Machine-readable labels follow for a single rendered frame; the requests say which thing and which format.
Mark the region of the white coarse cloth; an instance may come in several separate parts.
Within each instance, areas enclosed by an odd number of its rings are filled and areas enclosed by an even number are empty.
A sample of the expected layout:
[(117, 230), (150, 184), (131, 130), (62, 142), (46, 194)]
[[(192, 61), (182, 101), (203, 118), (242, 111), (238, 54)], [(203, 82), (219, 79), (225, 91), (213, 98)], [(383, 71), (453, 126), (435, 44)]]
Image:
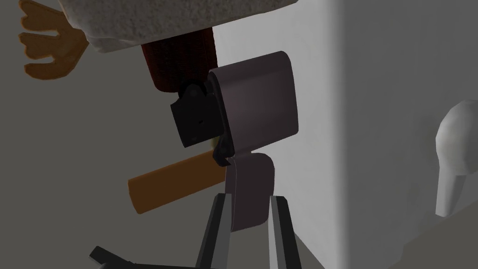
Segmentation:
[(58, 0), (68, 22), (109, 53), (263, 14), (298, 0)]

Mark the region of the white rounded knob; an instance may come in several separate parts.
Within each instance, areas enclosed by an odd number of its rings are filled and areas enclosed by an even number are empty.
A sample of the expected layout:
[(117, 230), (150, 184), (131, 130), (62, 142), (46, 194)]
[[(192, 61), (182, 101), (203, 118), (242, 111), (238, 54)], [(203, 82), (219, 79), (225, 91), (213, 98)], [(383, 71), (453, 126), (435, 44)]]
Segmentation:
[(448, 217), (467, 176), (478, 171), (478, 100), (463, 100), (446, 114), (436, 134), (439, 177), (436, 215)]

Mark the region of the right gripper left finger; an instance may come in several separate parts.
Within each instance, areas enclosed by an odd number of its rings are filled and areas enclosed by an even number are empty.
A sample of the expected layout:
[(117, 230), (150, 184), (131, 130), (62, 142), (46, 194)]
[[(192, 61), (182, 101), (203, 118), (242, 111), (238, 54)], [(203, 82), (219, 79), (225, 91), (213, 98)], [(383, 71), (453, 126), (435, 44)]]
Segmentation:
[(196, 267), (226, 269), (232, 227), (232, 195), (215, 196), (202, 239)]

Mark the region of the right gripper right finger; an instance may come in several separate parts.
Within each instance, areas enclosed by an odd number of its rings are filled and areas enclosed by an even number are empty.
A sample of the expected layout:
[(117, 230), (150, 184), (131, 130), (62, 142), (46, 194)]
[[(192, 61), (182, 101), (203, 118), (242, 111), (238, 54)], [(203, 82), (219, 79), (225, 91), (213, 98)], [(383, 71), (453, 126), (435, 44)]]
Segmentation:
[(270, 197), (268, 249), (270, 269), (302, 269), (288, 202), (283, 196)]

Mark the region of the dark red cylinder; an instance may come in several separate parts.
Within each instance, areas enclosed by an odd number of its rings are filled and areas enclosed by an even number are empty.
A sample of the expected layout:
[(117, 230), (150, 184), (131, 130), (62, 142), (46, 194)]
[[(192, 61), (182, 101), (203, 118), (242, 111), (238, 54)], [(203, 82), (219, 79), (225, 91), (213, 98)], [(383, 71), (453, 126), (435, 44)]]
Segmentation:
[(141, 45), (157, 90), (178, 92), (187, 79), (205, 81), (218, 67), (213, 28)]

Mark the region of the brown wooden fork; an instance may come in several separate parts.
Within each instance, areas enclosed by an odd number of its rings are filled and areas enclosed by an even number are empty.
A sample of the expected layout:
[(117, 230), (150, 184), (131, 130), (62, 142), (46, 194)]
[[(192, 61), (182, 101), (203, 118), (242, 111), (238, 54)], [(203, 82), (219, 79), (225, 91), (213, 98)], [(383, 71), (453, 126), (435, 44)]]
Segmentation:
[(51, 57), (49, 63), (28, 63), (24, 71), (39, 80), (63, 78), (71, 73), (89, 42), (83, 31), (73, 28), (64, 13), (33, 0), (19, 0), (24, 12), (21, 25), (25, 29), (19, 34), (29, 59)]

